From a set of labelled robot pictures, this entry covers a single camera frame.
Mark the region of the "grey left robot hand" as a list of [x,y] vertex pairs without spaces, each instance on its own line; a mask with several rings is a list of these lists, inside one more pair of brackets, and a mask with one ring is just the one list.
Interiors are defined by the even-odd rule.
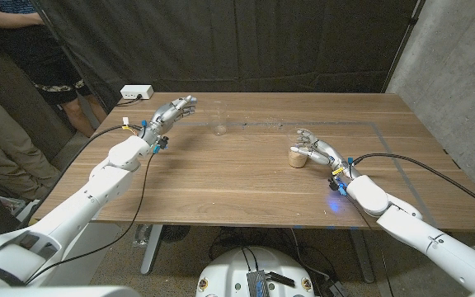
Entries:
[[148,144],[155,144],[168,132],[175,122],[183,117],[193,115],[198,100],[196,97],[180,97],[170,103],[160,106],[152,119],[139,132],[139,137]]

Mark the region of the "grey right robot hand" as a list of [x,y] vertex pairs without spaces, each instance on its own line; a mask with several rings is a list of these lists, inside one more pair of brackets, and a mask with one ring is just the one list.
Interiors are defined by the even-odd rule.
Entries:
[[354,166],[350,165],[340,153],[330,144],[319,139],[310,130],[297,128],[292,137],[293,144],[290,150],[293,153],[301,154],[315,163],[328,166],[334,176],[341,174],[350,180],[361,176]]

